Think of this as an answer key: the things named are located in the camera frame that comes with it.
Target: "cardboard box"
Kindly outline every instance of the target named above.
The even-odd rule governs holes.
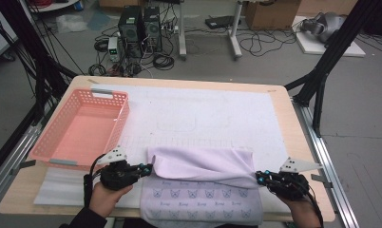
[[[260,3],[249,3],[245,21],[251,30],[290,29],[300,2],[301,0],[278,0],[269,6]]]
[[[144,0],[99,0],[99,6],[107,10],[122,10],[124,6],[143,6]]]
[[[298,8],[299,16],[316,16],[319,12],[335,12],[349,15],[357,0],[302,0]]]

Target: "computer tower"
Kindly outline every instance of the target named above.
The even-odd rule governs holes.
[[[118,23],[123,41],[125,56],[129,58],[143,57],[146,49],[146,38],[140,6],[124,6]]]
[[[143,22],[147,37],[147,51],[162,51],[161,17],[159,7],[146,7],[143,10]]]

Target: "human hand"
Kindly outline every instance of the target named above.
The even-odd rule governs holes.
[[[115,204],[132,189],[132,185],[122,188],[118,191],[106,189],[100,182],[93,188],[89,209],[103,218],[107,218],[113,211]]]
[[[297,200],[289,200],[280,196],[277,197],[289,207],[292,213],[293,221],[297,227],[321,227],[319,218],[315,213],[315,208],[309,199],[303,198]]]

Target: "pink plastic basket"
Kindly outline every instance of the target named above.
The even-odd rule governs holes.
[[[88,170],[99,155],[117,146],[128,113],[125,92],[75,89],[30,156],[49,166]]]

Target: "basket handle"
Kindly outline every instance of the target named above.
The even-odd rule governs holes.
[[[78,165],[78,162],[72,160],[59,160],[59,159],[50,159],[50,163],[63,164],[63,165]]]
[[[102,88],[92,88],[90,89],[92,93],[102,93],[107,95],[113,95],[113,91],[109,89],[102,89]]]

